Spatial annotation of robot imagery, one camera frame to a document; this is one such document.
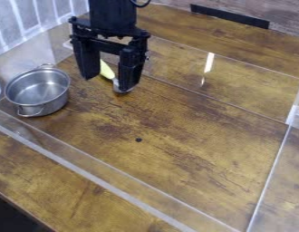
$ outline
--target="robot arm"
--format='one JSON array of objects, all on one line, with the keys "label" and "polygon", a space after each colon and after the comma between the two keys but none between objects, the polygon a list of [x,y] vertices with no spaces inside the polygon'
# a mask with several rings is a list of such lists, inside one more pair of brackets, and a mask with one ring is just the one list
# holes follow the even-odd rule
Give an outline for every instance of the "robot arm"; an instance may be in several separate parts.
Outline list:
[{"label": "robot arm", "polygon": [[[136,28],[136,8],[149,1],[138,5],[134,0],[89,0],[90,19],[69,20],[75,61],[86,80],[99,74],[99,52],[120,56],[117,92],[129,92],[140,81],[150,35]],[[132,40],[125,45],[108,41],[109,37]]]}]

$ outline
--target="yellow object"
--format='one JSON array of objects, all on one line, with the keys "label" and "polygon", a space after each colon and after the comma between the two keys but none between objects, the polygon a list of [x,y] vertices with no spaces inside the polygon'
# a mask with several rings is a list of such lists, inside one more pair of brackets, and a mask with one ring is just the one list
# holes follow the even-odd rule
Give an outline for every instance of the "yellow object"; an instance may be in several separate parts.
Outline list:
[{"label": "yellow object", "polygon": [[99,71],[101,76],[103,76],[109,80],[113,80],[114,72],[102,60],[99,60],[99,68],[101,68]]}]

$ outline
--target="wooden table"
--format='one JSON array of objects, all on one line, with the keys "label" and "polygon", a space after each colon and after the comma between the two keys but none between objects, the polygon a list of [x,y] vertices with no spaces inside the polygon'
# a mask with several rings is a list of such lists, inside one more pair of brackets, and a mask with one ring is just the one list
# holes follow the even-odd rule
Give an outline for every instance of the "wooden table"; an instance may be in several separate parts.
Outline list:
[{"label": "wooden table", "polygon": [[[138,25],[299,76],[299,38],[154,5],[140,12]],[[25,121],[244,230],[286,130],[280,119],[148,77],[118,96],[105,80],[78,78],[73,57],[58,67],[71,76],[70,102]],[[5,101],[0,109],[13,113]],[[176,231],[1,132],[0,194],[58,231]]]}]

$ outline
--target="metal bowl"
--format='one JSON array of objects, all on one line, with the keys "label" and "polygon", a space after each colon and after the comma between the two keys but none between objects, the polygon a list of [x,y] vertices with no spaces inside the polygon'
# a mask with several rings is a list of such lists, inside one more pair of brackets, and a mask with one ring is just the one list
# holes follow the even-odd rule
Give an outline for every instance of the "metal bowl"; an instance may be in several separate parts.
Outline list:
[{"label": "metal bowl", "polygon": [[67,102],[69,75],[50,64],[19,74],[6,85],[6,99],[21,117],[45,116]]}]

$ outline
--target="stainless steel bowl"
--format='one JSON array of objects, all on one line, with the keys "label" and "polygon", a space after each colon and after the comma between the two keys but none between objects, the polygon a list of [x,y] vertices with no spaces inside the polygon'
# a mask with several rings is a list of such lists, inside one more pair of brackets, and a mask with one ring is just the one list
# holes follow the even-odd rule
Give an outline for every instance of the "stainless steel bowl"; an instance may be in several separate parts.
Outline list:
[{"label": "stainless steel bowl", "polygon": [[42,64],[9,82],[6,99],[15,105],[18,116],[45,116],[66,104],[69,86],[69,75],[51,64]]}]

